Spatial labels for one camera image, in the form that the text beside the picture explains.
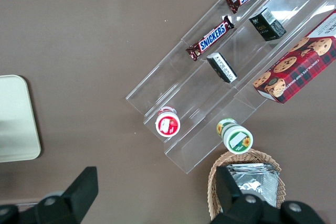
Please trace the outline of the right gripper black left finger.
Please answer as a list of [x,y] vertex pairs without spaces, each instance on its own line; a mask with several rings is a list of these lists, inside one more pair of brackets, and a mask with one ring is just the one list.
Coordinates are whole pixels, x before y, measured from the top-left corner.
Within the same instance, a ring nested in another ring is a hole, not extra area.
[[49,196],[36,206],[37,223],[81,223],[98,195],[96,167],[86,167],[60,195]]

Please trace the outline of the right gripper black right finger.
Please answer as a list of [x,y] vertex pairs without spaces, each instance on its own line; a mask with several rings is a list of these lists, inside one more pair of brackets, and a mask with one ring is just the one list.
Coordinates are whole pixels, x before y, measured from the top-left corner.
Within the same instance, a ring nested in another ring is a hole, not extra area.
[[216,169],[216,190],[223,211],[215,217],[215,223],[260,223],[263,201],[255,195],[243,194],[224,166]]

